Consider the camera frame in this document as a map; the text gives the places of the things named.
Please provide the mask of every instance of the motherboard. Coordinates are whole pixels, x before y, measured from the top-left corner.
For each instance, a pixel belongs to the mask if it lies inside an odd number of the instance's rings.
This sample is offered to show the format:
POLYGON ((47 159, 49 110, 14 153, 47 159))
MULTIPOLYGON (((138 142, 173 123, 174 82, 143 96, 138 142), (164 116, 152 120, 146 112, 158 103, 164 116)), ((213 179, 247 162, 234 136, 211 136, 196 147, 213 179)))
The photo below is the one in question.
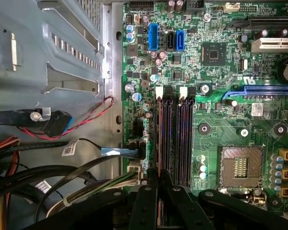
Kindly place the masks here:
POLYGON ((288 213, 288 3, 166 0, 123 6, 123 144, 168 169, 288 213))

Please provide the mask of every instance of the blue sata port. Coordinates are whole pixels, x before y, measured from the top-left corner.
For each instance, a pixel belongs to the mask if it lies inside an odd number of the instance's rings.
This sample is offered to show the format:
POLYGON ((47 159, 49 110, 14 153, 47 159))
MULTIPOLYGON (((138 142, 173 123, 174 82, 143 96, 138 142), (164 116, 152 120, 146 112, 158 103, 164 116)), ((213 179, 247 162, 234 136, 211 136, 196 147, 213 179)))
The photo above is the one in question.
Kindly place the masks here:
POLYGON ((159 25, 157 23, 150 23, 148 27, 148 50, 158 50, 158 30, 159 25))
POLYGON ((176 51, 184 51, 184 31, 176 32, 176 51))

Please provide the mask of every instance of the sticker label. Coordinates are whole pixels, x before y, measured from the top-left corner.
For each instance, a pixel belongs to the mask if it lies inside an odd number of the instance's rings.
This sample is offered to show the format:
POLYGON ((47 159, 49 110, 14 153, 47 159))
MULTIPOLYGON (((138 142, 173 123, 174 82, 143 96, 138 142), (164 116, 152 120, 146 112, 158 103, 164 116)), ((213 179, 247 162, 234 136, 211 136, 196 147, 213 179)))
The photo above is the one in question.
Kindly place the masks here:
POLYGON ((35 188, 38 188, 43 193, 46 193, 49 191, 49 189, 51 189, 51 185, 49 185, 48 182, 44 180, 35 185, 35 188))
POLYGON ((252 103, 251 116, 263 116, 264 103, 252 103))
POLYGON ((79 140, 73 140, 73 141, 70 141, 68 143, 68 145, 63 149, 63 153, 62 153, 62 156, 63 157, 67 157, 67 156, 72 156, 75 154, 75 151, 76 151, 76 145, 77 145, 77 142, 79 140))

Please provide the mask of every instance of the yellow wire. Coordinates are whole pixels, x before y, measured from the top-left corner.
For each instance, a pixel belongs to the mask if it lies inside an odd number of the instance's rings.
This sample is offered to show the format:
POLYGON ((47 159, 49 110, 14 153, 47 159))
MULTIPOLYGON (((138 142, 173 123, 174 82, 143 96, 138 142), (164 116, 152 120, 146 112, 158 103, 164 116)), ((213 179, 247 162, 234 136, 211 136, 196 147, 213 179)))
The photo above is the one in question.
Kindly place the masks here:
POLYGON ((4 230, 4 224, 3 224, 3 204, 4 204, 4 201, 3 201, 4 197, 1 196, 0 197, 0 230, 4 230))

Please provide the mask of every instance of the cpu power connector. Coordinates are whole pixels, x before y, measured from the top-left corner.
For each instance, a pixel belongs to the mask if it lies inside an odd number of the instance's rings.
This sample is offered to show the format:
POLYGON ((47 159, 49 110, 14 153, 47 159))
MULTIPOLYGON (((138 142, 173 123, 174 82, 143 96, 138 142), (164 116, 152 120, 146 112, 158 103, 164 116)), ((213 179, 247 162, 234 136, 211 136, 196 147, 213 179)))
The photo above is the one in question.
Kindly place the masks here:
POLYGON ((288 38, 259 38, 252 42, 252 53, 288 53, 288 38))
POLYGON ((137 177, 138 177, 137 182, 138 182, 138 184, 141 184, 141 180, 144 177, 141 162, 140 161, 130 161, 129 165, 127 166, 127 172, 131 172, 131 171, 134 171, 137 173, 137 177))

